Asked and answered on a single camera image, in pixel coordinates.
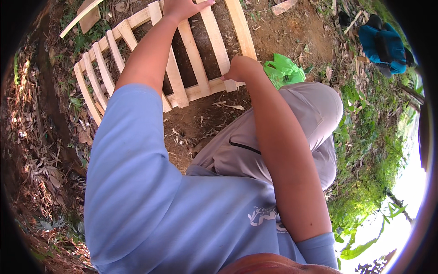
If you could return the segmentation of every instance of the green plastic bag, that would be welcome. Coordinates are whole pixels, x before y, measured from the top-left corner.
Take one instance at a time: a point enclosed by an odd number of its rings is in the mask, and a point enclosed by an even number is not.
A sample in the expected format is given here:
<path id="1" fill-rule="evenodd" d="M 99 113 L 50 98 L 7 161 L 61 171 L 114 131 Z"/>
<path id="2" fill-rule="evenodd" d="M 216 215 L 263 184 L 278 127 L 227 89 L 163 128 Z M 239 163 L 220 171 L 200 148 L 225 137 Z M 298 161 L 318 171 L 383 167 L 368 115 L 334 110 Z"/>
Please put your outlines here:
<path id="1" fill-rule="evenodd" d="M 304 82 L 306 79 L 302 68 L 286 56 L 277 53 L 274 53 L 274 61 L 267 61 L 263 65 L 263 70 L 276 89 L 284 85 Z"/>

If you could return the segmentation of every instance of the hair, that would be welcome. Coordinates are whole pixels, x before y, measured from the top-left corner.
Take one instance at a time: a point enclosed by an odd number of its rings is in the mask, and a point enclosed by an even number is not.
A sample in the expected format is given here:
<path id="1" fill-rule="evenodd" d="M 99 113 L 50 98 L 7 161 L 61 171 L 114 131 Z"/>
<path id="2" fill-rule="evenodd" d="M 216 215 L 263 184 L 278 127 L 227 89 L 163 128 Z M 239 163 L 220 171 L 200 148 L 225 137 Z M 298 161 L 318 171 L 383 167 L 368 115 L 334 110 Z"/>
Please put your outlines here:
<path id="1" fill-rule="evenodd" d="M 415 67 L 417 64 L 415 64 L 415 59 L 412 55 L 412 52 L 410 52 L 406 47 L 405 47 L 405 54 L 406 54 L 406 66 Z"/>

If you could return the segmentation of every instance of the hand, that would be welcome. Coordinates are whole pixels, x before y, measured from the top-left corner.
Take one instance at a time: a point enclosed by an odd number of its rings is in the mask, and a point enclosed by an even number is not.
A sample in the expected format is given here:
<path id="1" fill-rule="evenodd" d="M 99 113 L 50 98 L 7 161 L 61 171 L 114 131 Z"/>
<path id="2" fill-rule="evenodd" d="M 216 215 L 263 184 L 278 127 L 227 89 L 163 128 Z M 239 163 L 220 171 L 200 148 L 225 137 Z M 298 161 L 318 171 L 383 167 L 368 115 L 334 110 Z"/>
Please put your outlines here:
<path id="1" fill-rule="evenodd" d="M 248 56 L 236 55 L 231 60 L 230 71 L 220 79 L 222 81 L 233 79 L 236 82 L 244 82 L 248 76 L 251 77 L 258 73 L 265 74 L 259 62 Z"/>
<path id="2" fill-rule="evenodd" d="M 204 1 L 199 4 L 193 3 L 192 0 L 165 0 L 163 14 L 165 17 L 171 18 L 179 24 L 184 19 L 192 17 L 215 3 L 213 0 Z"/>

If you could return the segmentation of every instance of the white print on shirt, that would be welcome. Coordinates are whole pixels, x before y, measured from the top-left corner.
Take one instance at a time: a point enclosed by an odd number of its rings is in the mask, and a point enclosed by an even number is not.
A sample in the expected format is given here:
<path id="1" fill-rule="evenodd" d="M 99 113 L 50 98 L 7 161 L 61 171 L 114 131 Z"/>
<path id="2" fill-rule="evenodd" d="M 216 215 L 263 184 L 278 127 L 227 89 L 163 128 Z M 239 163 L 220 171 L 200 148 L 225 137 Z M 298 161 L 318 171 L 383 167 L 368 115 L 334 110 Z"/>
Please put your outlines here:
<path id="1" fill-rule="evenodd" d="M 279 219 L 277 207 L 273 206 L 270 208 L 264 208 L 254 206 L 254 208 L 255 210 L 252 212 L 252 215 L 248 214 L 248 218 L 252 226 L 261 225 L 263 223 L 263 220 L 276 220 L 277 233 L 288 233 L 283 223 Z"/>

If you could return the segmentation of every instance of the sky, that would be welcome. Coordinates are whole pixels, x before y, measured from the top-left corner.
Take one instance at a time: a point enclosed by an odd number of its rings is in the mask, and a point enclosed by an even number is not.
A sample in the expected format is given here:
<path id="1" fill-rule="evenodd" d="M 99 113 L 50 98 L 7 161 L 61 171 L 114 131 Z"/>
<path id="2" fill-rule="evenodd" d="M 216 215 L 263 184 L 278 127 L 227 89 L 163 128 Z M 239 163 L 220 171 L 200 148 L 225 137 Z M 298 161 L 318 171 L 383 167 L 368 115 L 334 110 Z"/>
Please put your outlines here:
<path id="1" fill-rule="evenodd" d="M 408 145 L 404 149 L 403 154 L 405 156 L 409 154 L 409 158 L 406 168 L 400 172 L 399 177 L 396 179 L 396 185 L 392 190 L 392 193 L 397 199 L 403 200 L 403 205 L 408 205 L 406 207 L 406 212 L 412 219 L 417 216 L 426 186 L 426 173 L 420 167 L 418 120 L 419 114 L 416 114 L 414 121 L 406 127 L 406 131 L 404 132 L 404 135 L 408 136 Z M 382 204 L 383 207 L 387 207 L 388 202 L 392 201 L 387 198 Z M 341 259 L 342 273 L 355 273 L 354 270 L 359 264 L 364 265 L 369 263 L 374 265 L 373 261 L 375 259 L 379 259 L 382 255 L 386 255 L 397 248 L 397 252 L 392 260 L 396 259 L 408 240 L 411 225 L 406 220 L 404 214 L 399 214 L 394 220 L 389 220 L 391 224 L 385 224 L 385 230 L 375 244 L 354 259 Z M 363 223 L 363 226 L 357 228 L 356 243 L 352 246 L 352 249 L 359 244 L 365 244 L 376 238 L 381 229 L 382 221 L 383 217 L 381 214 L 377 216 L 369 216 Z M 336 242 L 335 249 L 340 252 L 347 242 L 348 239 L 345 239 L 345 243 L 342 244 Z"/>

